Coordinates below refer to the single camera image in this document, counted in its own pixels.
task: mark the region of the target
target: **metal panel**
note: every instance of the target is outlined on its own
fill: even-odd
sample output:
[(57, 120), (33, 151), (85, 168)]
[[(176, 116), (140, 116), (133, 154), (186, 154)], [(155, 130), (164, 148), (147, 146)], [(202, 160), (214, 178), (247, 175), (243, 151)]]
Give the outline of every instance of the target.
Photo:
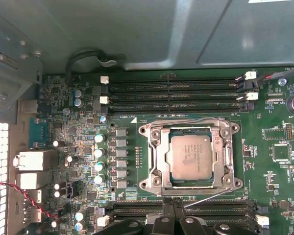
[(0, 111), (9, 109), (33, 84), (41, 83), (42, 63), (35, 44), (0, 16)]
[(48, 73), (94, 47), (124, 54), (126, 70), (294, 65), (294, 0), (0, 0), (0, 15), (38, 45)]

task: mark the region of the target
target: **white slot latch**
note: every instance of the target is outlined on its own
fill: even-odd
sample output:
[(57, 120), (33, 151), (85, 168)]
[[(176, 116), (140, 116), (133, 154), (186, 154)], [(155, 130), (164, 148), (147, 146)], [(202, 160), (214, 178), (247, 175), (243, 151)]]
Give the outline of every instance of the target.
[(107, 96), (100, 96), (99, 103), (100, 104), (108, 104), (109, 103), (109, 97), (107, 97)]
[(245, 80), (255, 79), (257, 78), (257, 72), (256, 71), (248, 71), (245, 73)]
[(108, 76), (100, 76), (100, 83), (107, 85), (109, 84), (109, 77)]
[(106, 227), (109, 224), (109, 219), (110, 219), (110, 217), (108, 215), (106, 215), (104, 217), (99, 217), (97, 219), (97, 225), (101, 226), (101, 227)]
[(261, 227), (269, 226), (269, 218), (266, 216), (256, 215), (256, 221), (257, 224), (259, 224)]
[(258, 100), (258, 92), (248, 92), (246, 94), (246, 100)]

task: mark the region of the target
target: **white label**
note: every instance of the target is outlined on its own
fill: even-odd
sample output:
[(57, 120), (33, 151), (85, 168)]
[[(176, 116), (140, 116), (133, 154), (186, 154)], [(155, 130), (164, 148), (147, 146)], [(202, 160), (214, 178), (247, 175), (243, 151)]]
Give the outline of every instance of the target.
[(272, 2), (272, 1), (292, 1), (292, 0), (249, 0), (248, 3), (262, 3), (262, 2)]

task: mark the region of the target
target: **screw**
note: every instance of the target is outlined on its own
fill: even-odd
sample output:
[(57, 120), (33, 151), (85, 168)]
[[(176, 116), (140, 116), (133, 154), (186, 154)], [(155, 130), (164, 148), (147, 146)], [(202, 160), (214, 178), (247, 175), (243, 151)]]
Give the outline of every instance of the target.
[(168, 223), (170, 220), (168, 218), (161, 219), (161, 222)]
[(136, 223), (136, 222), (132, 222), (132, 223), (130, 223), (128, 226), (129, 226), (130, 228), (135, 228), (135, 227), (138, 226), (138, 223)]
[(220, 225), (220, 228), (221, 228), (222, 230), (229, 230), (229, 229), (230, 229), (230, 227), (229, 227), (227, 224), (221, 224), (221, 225)]
[(278, 84), (279, 84), (280, 86), (285, 86), (285, 85), (287, 84), (287, 80), (286, 80), (285, 78), (280, 78), (280, 79), (278, 80)]
[(186, 221), (186, 223), (189, 223), (189, 224), (194, 222), (194, 220), (192, 218), (186, 218), (185, 221)]

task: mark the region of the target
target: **ram slot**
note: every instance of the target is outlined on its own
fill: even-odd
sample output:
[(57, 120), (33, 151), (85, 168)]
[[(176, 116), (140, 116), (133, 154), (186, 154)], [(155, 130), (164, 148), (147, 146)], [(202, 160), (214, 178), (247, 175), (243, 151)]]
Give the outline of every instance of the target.
[(136, 92), (161, 92), (161, 91), (228, 91), (236, 92), (237, 84), (223, 82), (158, 82), (137, 83), (135, 85), (111, 85), (111, 94), (130, 94)]

